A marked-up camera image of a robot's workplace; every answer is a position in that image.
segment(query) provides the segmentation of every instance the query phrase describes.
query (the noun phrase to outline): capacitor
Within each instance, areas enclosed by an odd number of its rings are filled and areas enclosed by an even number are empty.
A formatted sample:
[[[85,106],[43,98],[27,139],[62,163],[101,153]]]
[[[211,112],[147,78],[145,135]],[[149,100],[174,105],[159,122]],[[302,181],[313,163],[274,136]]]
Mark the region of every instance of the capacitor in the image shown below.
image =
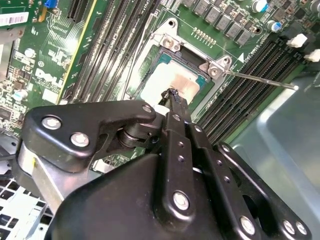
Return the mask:
[[[24,55],[26,55],[28,58],[35,58],[36,57],[36,51],[33,50],[32,48],[27,48],[25,51],[24,51]]]
[[[12,98],[16,100],[17,102],[21,102],[22,100],[26,99],[28,97],[28,92],[24,89],[16,91]]]
[[[320,13],[320,0],[313,1],[310,4],[310,10],[314,13]]]
[[[270,20],[267,22],[266,27],[271,31],[271,32],[278,32],[282,28],[282,24],[277,21]]]
[[[251,9],[254,13],[263,13],[268,9],[267,0],[255,0],[251,5]]]

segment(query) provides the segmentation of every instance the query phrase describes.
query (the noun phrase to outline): metal rod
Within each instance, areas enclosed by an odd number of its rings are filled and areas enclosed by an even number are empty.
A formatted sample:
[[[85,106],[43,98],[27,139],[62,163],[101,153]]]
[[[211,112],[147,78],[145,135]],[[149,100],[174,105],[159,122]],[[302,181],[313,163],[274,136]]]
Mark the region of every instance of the metal rod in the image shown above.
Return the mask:
[[[141,39],[140,39],[140,42],[134,52],[134,55],[133,55],[133,58],[132,58],[132,62],[131,62],[131,66],[130,66],[130,69],[129,69],[129,73],[126,77],[126,80],[125,80],[125,84],[124,84],[124,89],[123,89],[123,93],[122,93],[122,96],[121,96],[121,100],[123,100],[125,98],[125,95],[126,95],[126,92],[127,92],[127,88],[128,88],[128,85],[129,85],[129,82],[130,82],[130,78],[131,78],[131,75],[132,75],[132,71],[134,69],[134,65],[136,63],[136,59],[137,59],[137,56],[138,56],[138,52],[139,52],[139,49],[142,45],[142,42],[144,40],[144,37],[145,37],[145,34],[146,34],[146,31],[151,23],[151,20],[152,18],[154,17],[154,13],[151,13],[148,20],[146,21],[145,23],[145,26],[144,26],[144,29],[143,29],[143,32],[142,32],[142,35],[141,35]]]
[[[239,78],[250,79],[253,81],[260,82],[260,83],[269,84],[269,85],[273,85],[273,86],[277,86],[277,87],[282,87],[285,89],[291,89],[291,90],[295,90],[295,91],[299,90],[299,86],[297,86],[297,85],[272,81],[272,80],[268,80],[268,79],[258,77],[258,76],[251,76],[251,75],[247,75],[247,74],[243,74],[243,73],[239,73],[239,72],[227,71],[227,70],[224,71],[224,73],[235,76],[235,77],[239,77]]]

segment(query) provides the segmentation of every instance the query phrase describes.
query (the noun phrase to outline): barcode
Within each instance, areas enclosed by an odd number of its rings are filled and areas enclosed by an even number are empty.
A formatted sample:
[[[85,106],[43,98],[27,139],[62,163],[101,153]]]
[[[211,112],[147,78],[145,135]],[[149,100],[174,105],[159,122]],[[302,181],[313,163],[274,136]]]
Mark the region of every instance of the barcode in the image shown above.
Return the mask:
[[[29,12],[17,12],[0,15],[0,27],[13,24],[26,23],[28,21]]]

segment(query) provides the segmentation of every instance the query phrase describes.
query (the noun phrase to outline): motherboard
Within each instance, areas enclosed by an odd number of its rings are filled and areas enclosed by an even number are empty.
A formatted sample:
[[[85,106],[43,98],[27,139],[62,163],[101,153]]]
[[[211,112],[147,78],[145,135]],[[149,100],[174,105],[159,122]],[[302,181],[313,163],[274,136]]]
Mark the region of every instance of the motherboard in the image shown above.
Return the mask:
[[[175,88],[212,144],[230,142],[282,88],[226,71],[290,83],[320,60],[319,17],[318,0],[0,0],[0,128]]]

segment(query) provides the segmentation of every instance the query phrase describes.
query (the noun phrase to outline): white connector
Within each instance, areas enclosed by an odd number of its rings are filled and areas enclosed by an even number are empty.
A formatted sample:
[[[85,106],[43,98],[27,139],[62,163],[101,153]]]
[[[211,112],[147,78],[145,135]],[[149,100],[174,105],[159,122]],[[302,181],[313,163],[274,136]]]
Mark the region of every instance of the white connector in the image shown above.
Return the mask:
[[[305,55],[304,58],[310,62],[320,62],[320,49],[316,49],[308,55]]]
[[[287,45],[292,48],[301,48],[302,45],[307,41],[307,37],[302,33],[298,34],[291,40],[287,41]]]

